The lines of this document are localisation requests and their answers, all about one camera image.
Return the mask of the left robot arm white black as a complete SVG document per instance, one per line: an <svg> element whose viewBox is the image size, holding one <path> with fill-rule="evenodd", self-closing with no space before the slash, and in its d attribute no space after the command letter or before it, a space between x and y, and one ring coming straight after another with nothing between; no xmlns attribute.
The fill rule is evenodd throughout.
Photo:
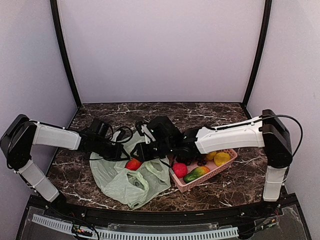
<svg viewBox="0 0 320 240"><path fill-rule="evenodd" d="M71 213L65 203L66 197L46 177L32 158L33 146L49 146L82 153L95 153L100 159L112 162L125 161L130 155L124 148L121 138L128 127L123 126L113 131L112 127L99 119L83 130L70 130L40 121L29 119L19 114L0 139L6 164L40 194L51 210L60 218L67 218Z"/></svg>

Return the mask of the dark purple grape bunch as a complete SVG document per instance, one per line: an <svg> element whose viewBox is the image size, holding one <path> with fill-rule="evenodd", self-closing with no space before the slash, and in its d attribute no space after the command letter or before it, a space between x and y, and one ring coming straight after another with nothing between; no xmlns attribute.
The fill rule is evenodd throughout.
<svg viewBox="0 0 320 240"><path fill-rule="evenodd" d="M196 157L176 156L175 161L177 163L185 164L186 166L190 166L191 164L197 164L198 166L205 166L208 162L204 156L196 156Z"/></svg>

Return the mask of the red apple fruit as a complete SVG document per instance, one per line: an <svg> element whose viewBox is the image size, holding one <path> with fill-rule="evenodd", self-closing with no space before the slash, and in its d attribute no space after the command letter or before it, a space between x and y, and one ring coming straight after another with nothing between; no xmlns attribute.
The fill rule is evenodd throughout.
<svg viewBox="0 0 320 240"><path fill-rule="evenodd" d="M188 168L184 163L174 163L172 169L178 179L184 178L188 174Z"/></svg>

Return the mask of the yellow pear fruit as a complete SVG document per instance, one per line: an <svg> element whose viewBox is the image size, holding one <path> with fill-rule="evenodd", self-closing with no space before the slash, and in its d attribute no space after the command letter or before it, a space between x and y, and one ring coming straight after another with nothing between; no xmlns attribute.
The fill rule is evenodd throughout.
<svg viewBox="0 0 320 240"><path fill-rule="evenodd" d="M218 152L214 156L213 161L214 161L214 164L217 167L220 167L220 166L226 164L230 159L231 159L231 156L228 153L226 153L226 152Z"/></svg>

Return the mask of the yellow corn cob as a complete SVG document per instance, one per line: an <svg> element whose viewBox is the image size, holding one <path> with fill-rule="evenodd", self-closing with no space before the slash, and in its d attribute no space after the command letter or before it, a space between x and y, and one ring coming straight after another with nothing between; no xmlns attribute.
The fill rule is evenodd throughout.
<svg viewBox="0 0 320 240"><path fill-rule="evenodd" d="M212 161L212 160L214 160L216 154L217 154L216 151L210 152L210 153L208 153L208 154L205 155L205 158L206 158L208 161Z"/></svg>

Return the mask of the green orange mango fruit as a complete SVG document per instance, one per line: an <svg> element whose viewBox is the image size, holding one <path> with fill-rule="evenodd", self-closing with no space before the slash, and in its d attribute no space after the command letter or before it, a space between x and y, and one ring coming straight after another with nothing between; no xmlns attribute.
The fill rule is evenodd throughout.
<svg viewBox="0 0 320 240"><path fill-rule="evenodd" d="M190 173L188 173L184 178L183 181L188 184L204 175L209 173L211 170L206 166L198 166L194 168Z"/></svg>

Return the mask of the red orange peach fruit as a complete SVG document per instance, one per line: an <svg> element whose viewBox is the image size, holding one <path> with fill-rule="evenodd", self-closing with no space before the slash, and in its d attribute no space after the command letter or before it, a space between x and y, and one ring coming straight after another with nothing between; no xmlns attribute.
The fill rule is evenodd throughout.
<svg viewBox="0 0 320 240"><path fill-rule="evenodd" d="M135 158L132 158L130 161L127 162L127 164L125 165L125 168L131 171L136 171L140 168L141 165L142 165L142 162L140 162Z"/></svg>

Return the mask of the light green plastic bag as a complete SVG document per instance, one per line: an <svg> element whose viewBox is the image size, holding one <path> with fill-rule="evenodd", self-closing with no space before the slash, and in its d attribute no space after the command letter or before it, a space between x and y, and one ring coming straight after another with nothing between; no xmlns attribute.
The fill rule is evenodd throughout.
<svg viewBox="0 0 320 240"><path fill-rule="evenodd" d="M96 185L109 198L135 210L171 187L170 160L155 158L137 170L126 168L128 161L109 161L97 153L90 155L90 169Z"/></svg>

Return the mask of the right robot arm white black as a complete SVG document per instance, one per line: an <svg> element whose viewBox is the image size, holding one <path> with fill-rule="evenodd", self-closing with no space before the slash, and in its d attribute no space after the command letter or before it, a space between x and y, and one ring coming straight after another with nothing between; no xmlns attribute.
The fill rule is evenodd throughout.
<svg viewBox="0 0 320 240"><path fill-rule="evenodd" d="M262 201L255 205L255 213L266 217L280 198L282 185L293 161L291 135L281 119L271 109L251 119L218 126L196 126L181 131L167 116L157 116L149 122L136 124L144 139L134 144L130 156L140 162L163 159L191 160L222 150L256 150L263 154L266 173Z"/></svg>

